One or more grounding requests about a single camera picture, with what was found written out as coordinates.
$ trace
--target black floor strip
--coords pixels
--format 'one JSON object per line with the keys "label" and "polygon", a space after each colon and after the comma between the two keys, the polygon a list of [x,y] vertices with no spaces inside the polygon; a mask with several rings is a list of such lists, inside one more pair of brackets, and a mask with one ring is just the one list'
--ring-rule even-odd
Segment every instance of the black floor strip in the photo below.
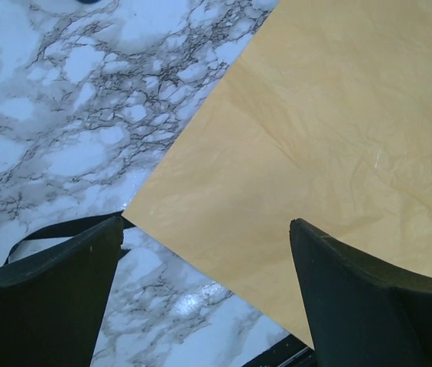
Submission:
{"label": "black floor strip", "polygon": [[314,351],[289,335],[243,367],[317,367],[317,363]]}

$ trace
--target marble surface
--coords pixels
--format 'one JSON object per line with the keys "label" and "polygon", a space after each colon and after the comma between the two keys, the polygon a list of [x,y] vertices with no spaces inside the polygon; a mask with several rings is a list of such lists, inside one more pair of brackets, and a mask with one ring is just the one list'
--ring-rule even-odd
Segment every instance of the marble surface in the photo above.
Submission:
{"label": "marble surface", "polygon": [[[276,3],[0,0],[0,266],[124,209]],[[125,245],[93,365],[237,366],[286,335],[138,229]]]}

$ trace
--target beige paper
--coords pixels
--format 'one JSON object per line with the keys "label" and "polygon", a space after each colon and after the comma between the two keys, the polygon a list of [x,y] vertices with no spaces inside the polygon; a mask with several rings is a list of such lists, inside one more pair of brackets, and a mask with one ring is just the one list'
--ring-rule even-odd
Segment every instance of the beige paper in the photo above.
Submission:
{"label": "beige paper", "polygon": [[308,344],[292,219],[432,277],[432,2],[281,0],[125,217]]}

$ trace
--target black strap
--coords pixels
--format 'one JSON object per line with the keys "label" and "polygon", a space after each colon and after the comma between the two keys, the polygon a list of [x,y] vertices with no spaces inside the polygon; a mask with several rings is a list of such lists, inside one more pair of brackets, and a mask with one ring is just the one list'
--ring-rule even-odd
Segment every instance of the black strap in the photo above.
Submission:
{"label": "black strap", "polygon": [[[122,212],[115,212],[110,214],[104,214],[102,216],[87,216],[85,218],[69,220],[67,222],[61,222],[41,228],[13,245],[10,252],[8,253],[8,257],[4,265],[8,264],[10,256],[17,251],[23,241],[30,241],[32,239],[59,239],[62,237],[74,237],[75,235],[79,235],[81,232],[84,232],[87,229],[90,229],[97,224],[100,224],[101,222],[107,220],[108,218],[112,218],[113,216],[118,216],[122,218],[124,229],[134,228],[135,225],[129,222],[127,219],[123,218],[121,214]],[[121,250],[120,258],[123,258],[128,252],[128,249],[123,248]]]}

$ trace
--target white marble countertop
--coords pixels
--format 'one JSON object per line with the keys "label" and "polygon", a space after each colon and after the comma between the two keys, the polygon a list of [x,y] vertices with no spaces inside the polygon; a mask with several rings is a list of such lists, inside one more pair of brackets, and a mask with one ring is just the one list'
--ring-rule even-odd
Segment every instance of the white marble countertop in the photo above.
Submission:
{"label": "white marble countertop", "polygon": [[[0,0],[0,266],[123,210],[276,3]],[[140,230],[125,246],[93,366],[239,367],[287,335]]]}

